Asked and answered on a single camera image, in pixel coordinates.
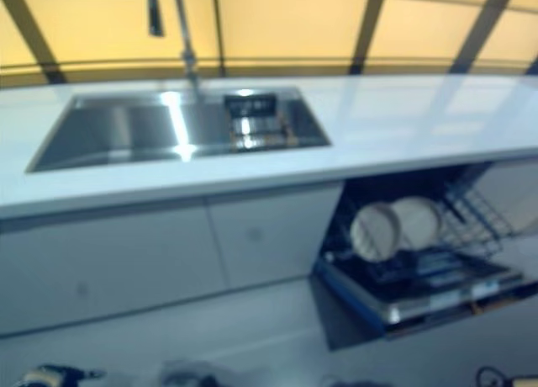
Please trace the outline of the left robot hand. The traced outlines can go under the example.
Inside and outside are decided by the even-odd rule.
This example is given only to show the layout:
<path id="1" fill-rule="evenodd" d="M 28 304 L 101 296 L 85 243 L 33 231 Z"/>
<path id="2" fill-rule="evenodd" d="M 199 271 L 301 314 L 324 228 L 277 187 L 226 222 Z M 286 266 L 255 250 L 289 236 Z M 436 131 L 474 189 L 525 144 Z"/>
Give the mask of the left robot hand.
<path id="1" fill-rule="evenodd" d="M 102 379 L 107 372 L 101 369 L 81 369 L 66 365 L 43 364 L 40 369 L 60 377 L 60 386 L 78 386 L 82 381 Z"/>

